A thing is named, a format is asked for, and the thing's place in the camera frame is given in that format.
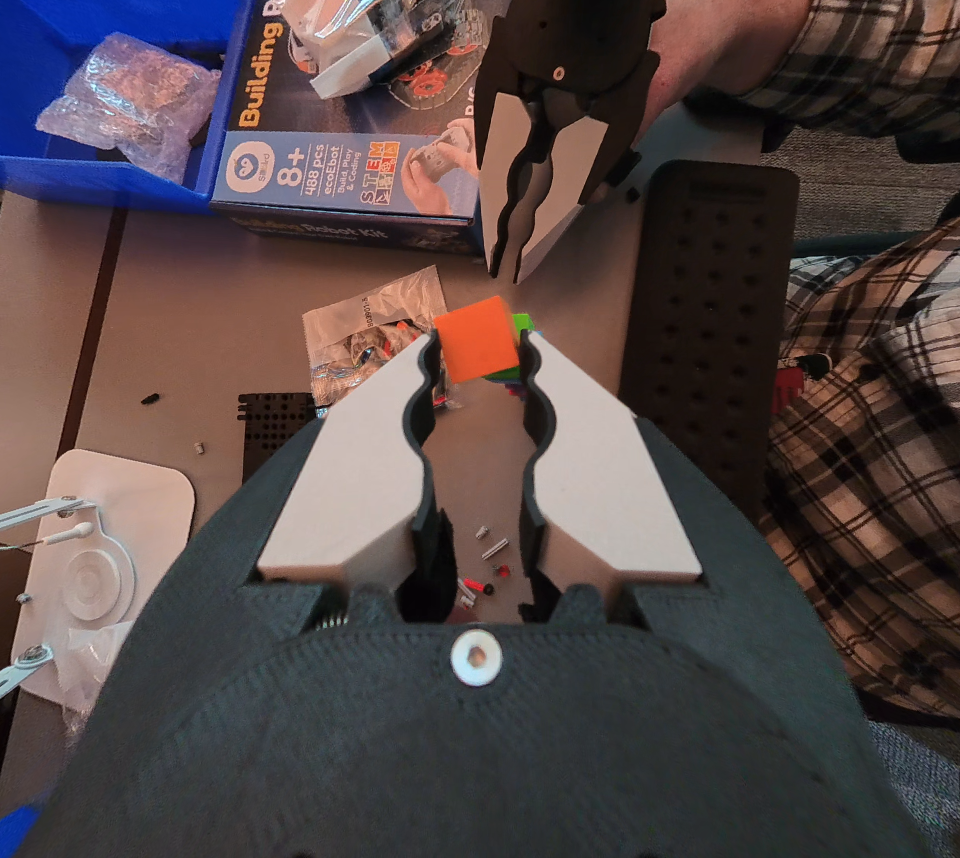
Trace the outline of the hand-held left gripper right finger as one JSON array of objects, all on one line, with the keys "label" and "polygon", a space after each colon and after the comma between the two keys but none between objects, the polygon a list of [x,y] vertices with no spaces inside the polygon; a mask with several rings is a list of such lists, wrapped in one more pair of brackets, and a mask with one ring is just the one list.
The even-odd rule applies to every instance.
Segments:
[{"label": "hand-held left gripper right finger", "polygon": [[637,416],[539,332],[523,332],[523,570],[554,587],[689,584],[700,560]]}]

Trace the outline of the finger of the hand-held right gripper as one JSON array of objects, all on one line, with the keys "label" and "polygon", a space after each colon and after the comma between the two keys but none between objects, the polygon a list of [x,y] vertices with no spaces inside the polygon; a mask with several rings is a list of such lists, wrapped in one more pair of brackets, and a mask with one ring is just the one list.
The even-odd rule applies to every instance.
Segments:
[{"label": "finger of the hand-held right gripper", "polygon": [[534,208],[513,283],[522,284],[584,210],[580,201],[606,136],[605,122],[584,117],[556,135],[546,163],[534,166]]},{"label": "finger of the hand-held right gripper", "polygon": [[487,271],[519,276],[522,247],[546,194],[548,168],[526,155],[534,121],[521,97],[498,93],[490,117],[479,177],[479,204]]}]

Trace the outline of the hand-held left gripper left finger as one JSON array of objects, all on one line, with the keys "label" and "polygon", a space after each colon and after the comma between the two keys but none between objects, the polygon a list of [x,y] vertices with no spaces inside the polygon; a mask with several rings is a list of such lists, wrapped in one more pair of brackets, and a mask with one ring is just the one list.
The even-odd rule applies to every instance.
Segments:
[{"label": "hand-held left gripper left finger", "polygon": [[436,334],[422,335],[330,408],[258,558],[263,579],[399,587],[414,573],[439,368]]}]

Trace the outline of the green foam cube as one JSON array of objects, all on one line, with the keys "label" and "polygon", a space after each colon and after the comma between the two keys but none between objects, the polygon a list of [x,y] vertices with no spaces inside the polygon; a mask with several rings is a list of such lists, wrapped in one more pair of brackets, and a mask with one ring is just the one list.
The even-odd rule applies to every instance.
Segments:
[{"label": "green foam cube", "polygon": [[517,359],[516,363],[499,369],[494,372],[489,372],[484,375],[484,379],[488,382],[507,385],[507,384],[518,384],[521,382],[521,365],[520,365],[520,353],[521,353],[521,338],[524,332],[526,331],[536,331],[536,325],[532,317],[525,313],[514,313],[512,316],[512,322],[515,330],[516,342],[515,345],[515,357]]}]

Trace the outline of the orange foam cube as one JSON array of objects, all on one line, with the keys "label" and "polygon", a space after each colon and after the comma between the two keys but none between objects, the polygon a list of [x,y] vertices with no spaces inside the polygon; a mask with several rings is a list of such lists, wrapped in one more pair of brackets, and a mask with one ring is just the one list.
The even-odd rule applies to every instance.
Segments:
[{"label": "orange foam cube", "polygon": [[505,300],[492,296],[434,318],[449,379],[463,384],[520,365],[520,334]]}]

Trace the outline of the white plastic pouch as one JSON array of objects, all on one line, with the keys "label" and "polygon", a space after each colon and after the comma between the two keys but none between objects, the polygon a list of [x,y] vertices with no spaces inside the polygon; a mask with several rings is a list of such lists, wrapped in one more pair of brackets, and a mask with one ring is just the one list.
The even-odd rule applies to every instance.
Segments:
[{"label": "white plastic pouch", "polygon": [[54,651],[67,736],[77,739],[134,622],[107,624],[99,629],[69,627],[65,643]]}]

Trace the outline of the person's right forearm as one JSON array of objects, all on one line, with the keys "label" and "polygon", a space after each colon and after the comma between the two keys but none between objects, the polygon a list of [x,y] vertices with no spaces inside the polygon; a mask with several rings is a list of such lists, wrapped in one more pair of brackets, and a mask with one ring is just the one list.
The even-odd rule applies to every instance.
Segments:
[{"label": "person's right forearm", "polygon": [[808,129],[959,135],[959,0],[811,0],[774,72],[741,96]]}]

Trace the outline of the person's right hand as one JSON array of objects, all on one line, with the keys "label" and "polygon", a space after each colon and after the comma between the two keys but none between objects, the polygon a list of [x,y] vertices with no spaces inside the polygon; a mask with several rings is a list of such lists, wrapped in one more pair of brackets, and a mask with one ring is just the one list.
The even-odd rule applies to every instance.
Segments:
[{"label": "person's right hand", "polygon": [[812,0],[665,0],[650,46],[659,63],[637,133],[697,87],[740,96],[777,70],[810,15]]}]

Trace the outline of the black perforated control box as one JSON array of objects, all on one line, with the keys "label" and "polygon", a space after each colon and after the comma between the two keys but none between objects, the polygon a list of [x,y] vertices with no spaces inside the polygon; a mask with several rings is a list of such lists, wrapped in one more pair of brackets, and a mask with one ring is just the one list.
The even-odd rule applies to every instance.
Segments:
[{"label": "black perforated control box", "polygon": [[243,393],[237,397],[243,426],[242,483],[245,484],[284,444],[318,419],[310,391]]}]

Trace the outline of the blue printed kit box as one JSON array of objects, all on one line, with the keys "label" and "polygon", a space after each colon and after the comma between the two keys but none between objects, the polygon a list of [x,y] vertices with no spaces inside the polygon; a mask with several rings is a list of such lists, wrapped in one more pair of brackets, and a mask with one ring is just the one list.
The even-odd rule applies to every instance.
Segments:
[{"label": "blue printed kit box", "polygon": [[476,76],[509,1],[468,0],[391,77],[321,99],[281,12],[258,0],[210,208],[261,234],[480,255]]}]

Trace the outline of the small clear bag of parts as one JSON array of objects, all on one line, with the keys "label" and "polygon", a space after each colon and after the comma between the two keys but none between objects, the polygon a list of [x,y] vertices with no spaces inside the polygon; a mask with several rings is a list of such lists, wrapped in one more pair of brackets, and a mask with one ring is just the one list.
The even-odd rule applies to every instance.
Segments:
[{"label": "small clear bag of parts", "polygon": [[448,311],[436,265],[302,316],[317,417],[429,334]]}]

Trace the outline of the dark perforated panel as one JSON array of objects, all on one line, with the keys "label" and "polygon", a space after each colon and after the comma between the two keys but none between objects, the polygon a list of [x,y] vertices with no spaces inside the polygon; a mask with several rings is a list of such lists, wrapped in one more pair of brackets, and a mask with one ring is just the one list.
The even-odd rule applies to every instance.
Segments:
[{"label": "dark perforated panel", "polygon": [[760,519],[800,182],[675,160],[643,205],[618,396]]}]

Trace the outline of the white metal stand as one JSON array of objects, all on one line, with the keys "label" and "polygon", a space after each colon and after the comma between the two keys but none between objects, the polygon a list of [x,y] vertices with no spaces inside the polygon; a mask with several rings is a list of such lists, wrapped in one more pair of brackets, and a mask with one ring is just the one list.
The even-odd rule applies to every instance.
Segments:
[{"label": "white metal stand", "polygon": [[62,708],[55,651],[68,629],[135,624],[185,550],[194,510],[193,487],[178,470],[84,449],[60,456],[45,497],[2,513],[2,538],[28,525],[36,526],[35,537],[2,544],[25,544],[81,522],[91,522],[94,531],[2,552],[2,558],[30,559],[2,697],[21,689]]}]

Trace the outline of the dark plaid cloth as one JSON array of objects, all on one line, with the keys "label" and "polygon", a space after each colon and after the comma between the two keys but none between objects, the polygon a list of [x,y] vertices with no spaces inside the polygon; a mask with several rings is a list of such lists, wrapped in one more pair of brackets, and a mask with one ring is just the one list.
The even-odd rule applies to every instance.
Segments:
[{"label": "dark plaid cloth", "polygon": [[779,356],[822,377],[772,418],[760,529],[852,683],[959,711],[958,218],[791,264]]}]

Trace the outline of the crumpled clear plastic bag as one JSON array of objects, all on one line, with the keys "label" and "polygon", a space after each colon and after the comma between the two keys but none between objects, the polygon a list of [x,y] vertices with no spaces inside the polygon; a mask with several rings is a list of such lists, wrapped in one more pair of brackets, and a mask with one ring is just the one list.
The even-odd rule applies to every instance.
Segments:
[{"label": "crumpled clear plastic bag", "polygon": [[210,119],[221,72],[124,33],[93,48],[35,128],[182,184],[191,141]]}]

